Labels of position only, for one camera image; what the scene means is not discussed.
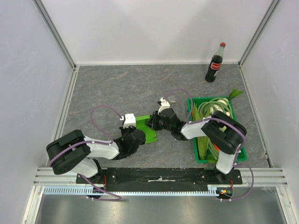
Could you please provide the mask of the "green paper box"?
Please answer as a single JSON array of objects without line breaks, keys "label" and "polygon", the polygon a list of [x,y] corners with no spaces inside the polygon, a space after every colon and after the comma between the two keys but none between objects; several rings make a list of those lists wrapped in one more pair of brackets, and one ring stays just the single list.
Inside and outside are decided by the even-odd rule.
[{"label": "green paper box", "polygon": [[145,133],[145,144],[150,144],[157,141],[156,131],[147,126],[147,122],[150,120],[150,118],[150,115],[136,117],[136,128]]}]

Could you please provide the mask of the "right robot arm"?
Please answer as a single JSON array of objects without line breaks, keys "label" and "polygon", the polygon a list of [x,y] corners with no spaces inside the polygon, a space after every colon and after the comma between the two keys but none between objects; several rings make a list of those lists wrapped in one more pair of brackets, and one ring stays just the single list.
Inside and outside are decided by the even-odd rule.
[{"label": "right robot arm", "polygon": [[155,111],[147,122],[152,130],[167,130],[179,141],[197,137],[208,139],[219,148],[218,161],[214,168],[214,178],[218,183],[226,183],[231,178],[237,154],[245,143],[246,128],[220,111],[199,121],[181,121],[174,110]]}]

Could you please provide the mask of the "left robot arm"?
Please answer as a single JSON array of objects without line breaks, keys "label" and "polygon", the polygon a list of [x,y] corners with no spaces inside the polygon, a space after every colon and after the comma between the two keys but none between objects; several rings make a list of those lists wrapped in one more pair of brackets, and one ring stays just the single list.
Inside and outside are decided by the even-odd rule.
[{"label": "left robot arm", "polygon": [[54,174],[69,172],[84,175],[91,183],[99,183],[103,173],[96,158],[122,160],[145,144],[146,134],[135,127],[120,128],[122,136],[112,141],[100,141],[74,130],[51,142],[46,151]]}]

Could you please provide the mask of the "green long beans bundle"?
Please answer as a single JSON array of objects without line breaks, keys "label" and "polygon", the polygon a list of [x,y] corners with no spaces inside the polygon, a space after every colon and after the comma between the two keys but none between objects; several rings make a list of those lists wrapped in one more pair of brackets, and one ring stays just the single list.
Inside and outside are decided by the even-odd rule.
[{"label": "green long beans bundle", "polygon": [[[204,102],[198,106],[198,112],[201,115],[201,118],[206,118],[213,114],[215,111],[220,111],[233,118],[233,109],[227,98],[213,98],[208,102]],[[207,150],[210,152],[211,156],[207,155],[206,159],[208,161],[214,160],[216,162],[219,157],[219,149],[212,144],[209,140],[207,144]]]}]

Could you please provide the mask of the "cola glass bottle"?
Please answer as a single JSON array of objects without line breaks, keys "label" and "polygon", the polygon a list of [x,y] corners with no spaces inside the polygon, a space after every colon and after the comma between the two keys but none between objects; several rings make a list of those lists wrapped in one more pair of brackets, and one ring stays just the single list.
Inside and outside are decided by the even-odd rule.
[{"label": "cola glass bottle", "polygon": [[207,73],[205,75],[205,80],[209,83],[212,83],[217,75],[217,72],[219,71],[222,61],[223,61],[223,55],[224,55],[224,48],[226,46],[226,43],[221,42],[219,45],[218,50],[213,55],[211,62],[208,66]]}]

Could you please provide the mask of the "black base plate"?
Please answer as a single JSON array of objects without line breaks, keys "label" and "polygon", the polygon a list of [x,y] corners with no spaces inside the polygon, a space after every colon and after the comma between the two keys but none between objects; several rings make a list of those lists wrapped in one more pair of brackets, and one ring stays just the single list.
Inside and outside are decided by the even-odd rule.
[{"label": "black base plate", "polygon": [[112,191],[207,190],[208,185],[242,184],[240,170],[233,169],[224,182],[215,179],[214,168],[107,168],[91,178]]}]

